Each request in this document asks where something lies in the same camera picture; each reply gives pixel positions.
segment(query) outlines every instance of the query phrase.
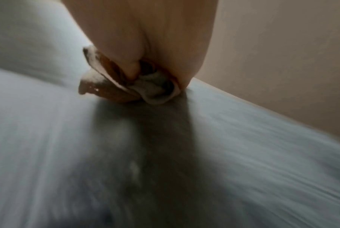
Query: folded sandpaper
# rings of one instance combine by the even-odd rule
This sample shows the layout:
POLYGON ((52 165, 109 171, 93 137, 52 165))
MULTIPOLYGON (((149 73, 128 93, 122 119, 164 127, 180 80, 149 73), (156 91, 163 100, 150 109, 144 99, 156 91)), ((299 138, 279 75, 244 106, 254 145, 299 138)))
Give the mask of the folded sandpaper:
POLYGON ((93 45, 85 47, 83 53, 92 69, 81 78, 80 94, 95 94, 116 103, 143 99, 157 105, 180 93, 177 82, 149 62, 140 61, 138 79, 129 82, 123 71, 93 45))

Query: wall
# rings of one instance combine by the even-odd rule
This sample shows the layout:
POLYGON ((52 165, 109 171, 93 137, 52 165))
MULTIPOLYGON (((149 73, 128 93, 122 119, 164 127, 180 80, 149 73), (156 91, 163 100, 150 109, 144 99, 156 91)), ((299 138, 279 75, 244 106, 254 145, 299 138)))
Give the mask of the wall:
POLYGON ((340 136, 340 0, 224 0, 197 78, 340 136))

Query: human hand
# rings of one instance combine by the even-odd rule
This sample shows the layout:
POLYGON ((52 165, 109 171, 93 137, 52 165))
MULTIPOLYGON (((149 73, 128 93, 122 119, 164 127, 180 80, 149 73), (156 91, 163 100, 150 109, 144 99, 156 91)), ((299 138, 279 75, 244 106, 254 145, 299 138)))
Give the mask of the human hand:
POLYGON ((78 25, 128 80, 140 60, 185 89, 203 64, 217 0, 63 0, 78 25))

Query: gray surface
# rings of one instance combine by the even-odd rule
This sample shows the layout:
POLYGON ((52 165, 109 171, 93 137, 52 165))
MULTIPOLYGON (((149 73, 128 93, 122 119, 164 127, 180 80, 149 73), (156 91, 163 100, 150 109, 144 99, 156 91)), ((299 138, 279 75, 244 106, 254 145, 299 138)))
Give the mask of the gray surface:
POLYGON ((340 143, 198 81, 156 107, 79 96, 63 7, 0 8, 0 67, 22 73, 0 70, 0 228, 340 228, 340 143))

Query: brown wall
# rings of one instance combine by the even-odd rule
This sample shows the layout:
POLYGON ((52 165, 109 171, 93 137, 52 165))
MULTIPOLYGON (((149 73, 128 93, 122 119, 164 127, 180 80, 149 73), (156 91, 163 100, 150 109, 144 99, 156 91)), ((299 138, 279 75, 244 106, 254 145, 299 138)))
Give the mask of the brown wall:
POLYGON ((197 78, 340 136, 340 0, 220 0, 197 78))

